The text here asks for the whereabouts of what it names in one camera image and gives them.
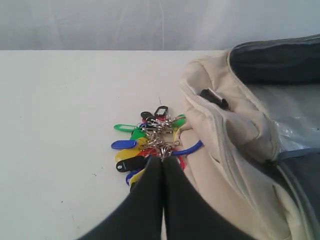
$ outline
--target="white table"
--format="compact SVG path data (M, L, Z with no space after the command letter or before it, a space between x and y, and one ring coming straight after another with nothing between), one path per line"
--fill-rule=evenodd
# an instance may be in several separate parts
M73 240L129 193L114 124L182 113L178 81L209 51L0 51L0 239Z

